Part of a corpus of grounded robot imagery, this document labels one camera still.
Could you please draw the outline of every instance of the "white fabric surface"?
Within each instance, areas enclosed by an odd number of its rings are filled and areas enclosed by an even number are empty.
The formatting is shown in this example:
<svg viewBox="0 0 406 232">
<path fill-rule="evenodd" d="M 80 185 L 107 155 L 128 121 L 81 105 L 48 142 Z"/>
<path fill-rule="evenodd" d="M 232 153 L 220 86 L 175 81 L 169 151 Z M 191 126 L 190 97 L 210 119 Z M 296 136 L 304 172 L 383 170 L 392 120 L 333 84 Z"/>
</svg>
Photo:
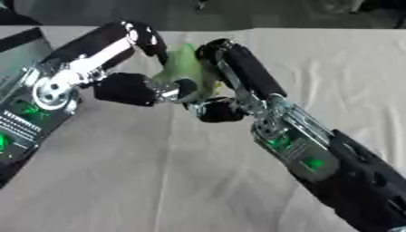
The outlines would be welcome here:
<svg viewBox="0 0 406 232">
<path fill-rule="evenodd" d="M 59 46 L 91 28 L 43 30 Z M 248 46 L 292 102 L 406 173 L 406 32 L 162 35 L 172 48 L 218 37 Z M 158 69 L 143 55 L 118 67 L 149 75 Z M 137 108 L 95 101 L 90 92 L 84 98 L 80 113 L 0 191 L 1 232 L 353 231 L 252 141 L 250 119 L 205 124 L 178 105 Z"/>
</svg>

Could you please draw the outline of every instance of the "robotic hand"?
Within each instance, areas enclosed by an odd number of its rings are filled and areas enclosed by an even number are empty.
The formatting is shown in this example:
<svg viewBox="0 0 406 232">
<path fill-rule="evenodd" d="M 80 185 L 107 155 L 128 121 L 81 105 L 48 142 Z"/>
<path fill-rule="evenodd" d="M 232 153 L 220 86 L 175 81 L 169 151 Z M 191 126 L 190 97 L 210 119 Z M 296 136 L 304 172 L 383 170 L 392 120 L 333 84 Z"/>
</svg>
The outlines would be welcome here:
<svg viewBox="0 0 406 232">
<path fill-rule="evenodd" d="M 390 165 L 288 102 L 246 47 L 220 39 L 202 45 L 197 56 L 235 92 L 235 98 L 194 104 L 201 120 L 253 116 L 256 143 L 348 224 L 362 232 L 406 229 L 406 180 Z"/>
</svg>

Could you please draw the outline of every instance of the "green object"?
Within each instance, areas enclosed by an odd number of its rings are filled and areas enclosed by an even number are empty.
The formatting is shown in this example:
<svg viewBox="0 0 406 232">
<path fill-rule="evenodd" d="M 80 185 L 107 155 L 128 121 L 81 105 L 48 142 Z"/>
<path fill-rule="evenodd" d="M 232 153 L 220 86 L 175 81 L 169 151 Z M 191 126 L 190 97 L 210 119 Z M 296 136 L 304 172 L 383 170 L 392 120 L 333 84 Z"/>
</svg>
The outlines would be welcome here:
<svg viewBox="0 0 406 232">
<path fill-rule="evenodd" d="M 274 140 L 269 140 L 268 144 L 274 149 L 274 150 L 284 150 L 290 148 L 292 145 L 292 141 L 290 137 L 286 134 L 281 135 L 279 138 L 274 139 Z"/>
<path fill-rule="evenodd" d="M 8 144 L 10 144 L 10 139 L 3 133 L 0 133 L 0 152 L 5 152 Z"/>
<path fill-rule="evenodd" d="M 157 82 L 175 82 L 188 79 L 193 81 L 197 90 L 183 96 L 178 103 L 203 102 L 214 95 L 216 89 L 216 75 L 207 69 L 196 57 L 196 49 L 190 43 L 180 46 L 176 51 L 169 52 L 168 62 L 164 70 L 154 77 Z"/>
<path fill-rule="evenodd" d="M 303 160 L 305 166 L 313 171 L 317 171 L 324 165 L 324 162 L 321 159 L 317 159 L 314 157 L 307 157 Z"/>
<path fill-rule="evenodd" d="M 18 116 L 28 121 L 42 121 L 50 116 L 48 111 L 45 111 L 39 108 L 36 104 L 27 101 L 18 100 L 14 106 L 17 109 Z"/>
</svg>

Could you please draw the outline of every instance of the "green toy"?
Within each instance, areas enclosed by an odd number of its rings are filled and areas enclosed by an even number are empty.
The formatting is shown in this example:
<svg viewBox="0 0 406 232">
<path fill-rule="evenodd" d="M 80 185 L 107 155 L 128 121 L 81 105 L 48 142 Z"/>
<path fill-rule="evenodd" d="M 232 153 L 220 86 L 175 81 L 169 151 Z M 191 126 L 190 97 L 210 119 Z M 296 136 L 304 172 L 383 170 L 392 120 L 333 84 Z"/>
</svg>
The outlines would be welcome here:
<svg viewBox="0 0 406 232">
<path fill-rule="evenodd" d="M 178 99 L 177 103 L 203 102 L 215 94 L 216 75 L 203 68 L 195 53 L 196 49 L 192 44 L 181 45 L 178 50 L 169 52 L 164 70 L 152 77 L 156 82 L 189 79 L 196 84 L 197 90 Z"/>
</svg>

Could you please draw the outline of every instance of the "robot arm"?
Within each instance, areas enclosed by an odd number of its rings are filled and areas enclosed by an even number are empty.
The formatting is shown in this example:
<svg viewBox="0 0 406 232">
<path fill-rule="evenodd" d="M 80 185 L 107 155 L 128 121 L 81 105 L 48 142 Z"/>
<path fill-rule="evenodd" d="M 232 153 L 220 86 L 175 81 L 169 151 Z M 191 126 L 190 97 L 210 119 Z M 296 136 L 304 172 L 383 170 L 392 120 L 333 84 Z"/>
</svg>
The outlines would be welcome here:
<svg viewBox="0 0 406 232">
<path fill-rule="evenodd" d="M 398 232 L 406 225 L 406 180 L 390 165 L 338 130 L 288 102 L 286 94 L 246 47 L 227 39 L 198 49 L 235 99 L 223 105 L 226 121 L 240 113 L 255 118 L 256 143 L 348 224 L 362 232 Z M 200 105 L 208 108 L 212 103 Z M 219 112 L 215 109 L 210 114 Z M 199 118 L 207 118 L 207 112 Z"/>
<path fill-rule="evenodd" d="M 142 74 L 113 73 L 110 68 L 131 57 L 137 48 L 156 55 L 162 65 L 168 60 L 166 45 L 151 27 L 122 21 L 106 24 L 74 40 L 49 55 L 41 66 L 56 67 L 44 75 L 36 72 L 33 99 L 44 110 L 66 105 L 77 87 L 94 87 L 100 100 L 151 106 L 176 99 L 176 83 L 156 84 Z"/>
</svg>

